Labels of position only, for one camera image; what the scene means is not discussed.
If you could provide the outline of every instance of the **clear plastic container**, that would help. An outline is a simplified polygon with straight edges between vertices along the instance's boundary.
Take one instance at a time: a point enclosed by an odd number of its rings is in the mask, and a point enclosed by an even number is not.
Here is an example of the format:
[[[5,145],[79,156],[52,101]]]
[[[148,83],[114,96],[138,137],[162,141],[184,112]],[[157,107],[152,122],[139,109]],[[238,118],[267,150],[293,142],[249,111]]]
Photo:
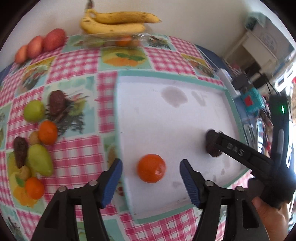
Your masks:
[[[84,34],[84,48],[100,47],[128,47],[143,46],[147,42],[147,33],[122,33],[122,34]]]

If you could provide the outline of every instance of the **fruit print tablecloth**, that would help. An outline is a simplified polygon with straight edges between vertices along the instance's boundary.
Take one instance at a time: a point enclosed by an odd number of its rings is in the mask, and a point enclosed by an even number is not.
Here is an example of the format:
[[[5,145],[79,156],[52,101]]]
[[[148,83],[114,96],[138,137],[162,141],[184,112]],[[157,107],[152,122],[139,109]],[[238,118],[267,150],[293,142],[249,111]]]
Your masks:
[[[122,69],[170,72],[191,75],[199,80],[223,85],[197,47],[165,35],[151,35],[136,49],[83,49],[82,36],[67,38],[64,46],[43,53],[19,66],[13,64],[1,83],[0,92],[0,211],[18,241],[30,240],[48,202],[59,186],[81,187],[109,168],[117,157],[113,115],[113,90]],[[75,106],[66,132],[56,144],[47,146],[54,163],[51,177],[40,177],[45,194],[28,199],[15,179],[12,142],[16,136],[29,137],[38,124],[28,124],[24,106],[38,99],[47,104],[53,90],[64,91],[71,99],[87,98]],[[247,186],[247,172],[231,187]],[[192,240],[200,211],[191,208],[175,216],[138,225],[128,212],[119,183],[112,203],[101,211],[110,240]],[[85,241],[82,210],[76,216],[80,241]],[[222,238],[225,208],[217,240]]]

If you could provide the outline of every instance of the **blue gripper pad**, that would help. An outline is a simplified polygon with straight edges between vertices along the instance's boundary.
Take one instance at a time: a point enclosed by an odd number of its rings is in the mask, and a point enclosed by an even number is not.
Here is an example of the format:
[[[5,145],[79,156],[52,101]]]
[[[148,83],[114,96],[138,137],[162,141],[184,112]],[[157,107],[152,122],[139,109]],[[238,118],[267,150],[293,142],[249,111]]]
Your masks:
[[[180,163],[180,174],[192,204],[198,207],[201,203],[199,199],[199,190],[196,187],[184,160],[182,160]]]
[[[115,192],[115,189],[116,189],[116,186],[117,186],[119,179],[121,177],[121,174],[122,174],[122,169],[123,169],[122,161],[120,159],[116,159],[114,161],[114,163],[112,164],[112,166],[113,165],[116,165],[116,166],[115,166],[113,172],[111,173],[109,180],[107,181],[105,188],[103,190],[103,193],[102,193],[103,208],[105,208],[106,205],[111,202],[114,192]]]

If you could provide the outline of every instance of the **bunch of bananas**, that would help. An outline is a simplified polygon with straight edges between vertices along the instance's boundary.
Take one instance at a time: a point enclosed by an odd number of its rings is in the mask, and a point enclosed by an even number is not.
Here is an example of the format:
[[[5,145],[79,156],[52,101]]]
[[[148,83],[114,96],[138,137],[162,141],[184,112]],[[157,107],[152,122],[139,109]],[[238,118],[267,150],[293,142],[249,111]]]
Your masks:
[[[144,32],[143,23],[158,23],[160,19],[147,12],[111,12],[98,13],[86,9],[80,21],[80,27],[88,34],[114,35]]]

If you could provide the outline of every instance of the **human hand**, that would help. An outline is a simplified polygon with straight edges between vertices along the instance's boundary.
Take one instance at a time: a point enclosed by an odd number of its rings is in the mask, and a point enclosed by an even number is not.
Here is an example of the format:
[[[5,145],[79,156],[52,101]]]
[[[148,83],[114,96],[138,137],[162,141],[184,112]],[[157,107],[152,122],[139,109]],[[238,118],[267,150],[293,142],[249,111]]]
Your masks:
[[[252,203],[266,228],[270,241],[283,241],[288,234],[288,205],[284,203],[279,210],[269,206],[259,197],[255,197]]]

